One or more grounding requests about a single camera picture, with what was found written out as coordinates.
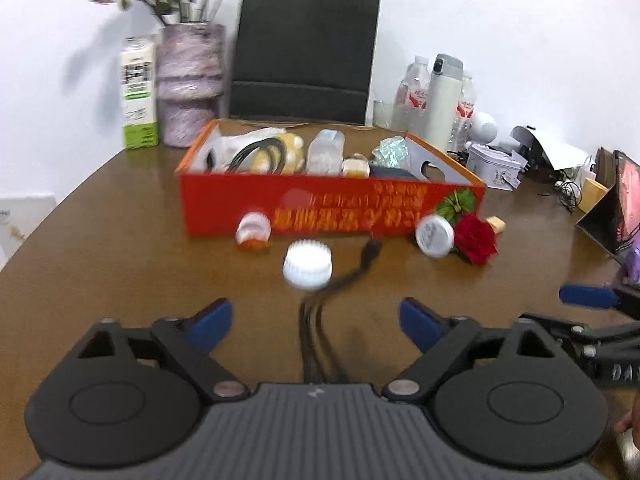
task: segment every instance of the vase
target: vase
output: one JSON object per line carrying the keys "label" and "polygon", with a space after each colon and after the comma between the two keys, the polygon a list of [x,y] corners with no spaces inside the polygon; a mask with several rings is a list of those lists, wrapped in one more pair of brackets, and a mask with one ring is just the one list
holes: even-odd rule
{"label": "vase", "polygon": [[218,116],[223,92],[225,27],[175,23],[158,48],[158,107],[162,142],[186,148]]}

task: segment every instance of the milk carton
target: milk carton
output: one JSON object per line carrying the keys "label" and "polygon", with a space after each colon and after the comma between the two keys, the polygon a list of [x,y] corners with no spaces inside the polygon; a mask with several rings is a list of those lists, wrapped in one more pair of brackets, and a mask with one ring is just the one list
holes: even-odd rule
{"label": "milk carton", "polygon": [[156,118],[156,56],[152,38],[127,38],[122,51],[124,147],[158,143]]}

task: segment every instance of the white wall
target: white wall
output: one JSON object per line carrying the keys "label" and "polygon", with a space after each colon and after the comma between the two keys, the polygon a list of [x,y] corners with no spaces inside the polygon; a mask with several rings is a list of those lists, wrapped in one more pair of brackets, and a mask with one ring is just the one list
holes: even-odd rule
{"label": "white wall", "polygon": [[[240,0],[218,16],[233,34]],[[156,29],[87,0],[0,0],[0,196],[62,200],[122,146],[118,54]],[[478,109],[589,152],[640,160],[640,0],[382,0],[372,95],[391,99],[415,54],[460,57]]]}

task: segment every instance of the human hand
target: human hand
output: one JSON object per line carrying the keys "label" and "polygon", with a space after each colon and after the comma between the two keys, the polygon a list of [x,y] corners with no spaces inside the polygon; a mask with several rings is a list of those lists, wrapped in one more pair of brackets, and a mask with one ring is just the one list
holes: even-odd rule
{"label": "human hand", "polygon": [[636,394],[631,411],[623,416],[614,428],[618,433],[625,433],[626,430],[631,429],[633,431],[634,444],[640,448],[640,392]]}

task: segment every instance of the red rose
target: red rose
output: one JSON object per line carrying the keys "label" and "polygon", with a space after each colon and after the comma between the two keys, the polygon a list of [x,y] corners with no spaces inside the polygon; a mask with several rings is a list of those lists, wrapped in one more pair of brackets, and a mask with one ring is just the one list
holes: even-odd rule
{"label": "red rose", "polygon": [[473,264],[483,265],[489,256],[497,254],[495,233],[488,222],[476,215],[465,214],[453,226],[453,244]]}

